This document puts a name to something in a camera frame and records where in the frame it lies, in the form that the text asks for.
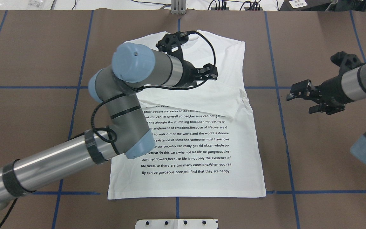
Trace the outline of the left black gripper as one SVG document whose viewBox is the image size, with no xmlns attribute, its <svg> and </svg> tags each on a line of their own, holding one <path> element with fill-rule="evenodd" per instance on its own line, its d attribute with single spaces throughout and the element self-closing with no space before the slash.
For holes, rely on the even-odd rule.
<svg viewBox="0 0 366 229">
<path fill-rule="evenodd" d="M 196 68 L 189 61 L 182 61 L 183 72 L 179 81 L 179 87 L 189 87 L 193 82 L 217 80 L 218 70 L 213 64 L 205 64 L 202 68 Z"/>
</svg>

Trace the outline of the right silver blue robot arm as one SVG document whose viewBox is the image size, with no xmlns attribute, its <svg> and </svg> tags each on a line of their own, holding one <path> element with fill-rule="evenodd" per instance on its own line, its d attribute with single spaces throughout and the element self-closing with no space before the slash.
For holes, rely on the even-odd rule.
<svg viewBox="0 0 366 229">
<path fill-rule="evenodd" d="M 333 115 L 344 111 L 350 104 L 366 102 L 366 61 L 356 54 L 338 52 L 330 57 L 338 67 L 336 76 L 315 86 L 312 81 L 302 80 L 291 86 L 286 100 L 302 99 L 314 102 L 309 113 Z M 366 131 L 350 147 L 350 153 L 366 165 Z"/>
</svg>

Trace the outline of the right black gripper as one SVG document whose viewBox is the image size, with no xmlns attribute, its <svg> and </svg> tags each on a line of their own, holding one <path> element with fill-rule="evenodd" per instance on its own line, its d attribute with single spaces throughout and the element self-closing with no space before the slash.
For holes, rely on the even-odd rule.
<svg viewBox="0 0 366 229">
<path fill-rule="evenodd" d="M 342 89 L 341 81 L 342 77 L 336 76 L 324 81 L 317 87 L 311 84 L 311 80 L 298 82 L 291 86 L 290 93 L 286 96 L 286 101 L 295 98 L 319 101 L 321 94 L 324 103 L 310 107 L 309 114 L 326 113 L 327 115 L 332 115 L 344 111 L 345 104 L 349 102 L 349 98 Z"/>
</svg>

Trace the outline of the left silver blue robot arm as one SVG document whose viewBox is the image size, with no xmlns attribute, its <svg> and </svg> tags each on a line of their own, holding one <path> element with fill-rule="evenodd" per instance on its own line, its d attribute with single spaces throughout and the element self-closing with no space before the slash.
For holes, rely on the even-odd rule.
<svg viewBox="0 0 366 229">
<path fill-rule="evenodd" d="M 40 153 L 0 168 L 0 211 L 47 184 L 59 181 L 115 156 L 138 158 L 154 149 L 155 140 L 138 93 L 146 89 L 194 90 L 217 79 L 214 46 L 207 43 L 212 62 L 194 66 L 184 56 L 183 42 L 159 42 L 155 49 L 126 42 L 112 62 L 90 80 L 90 95 L 98 103 L 84 132 Z"/>
</svg>

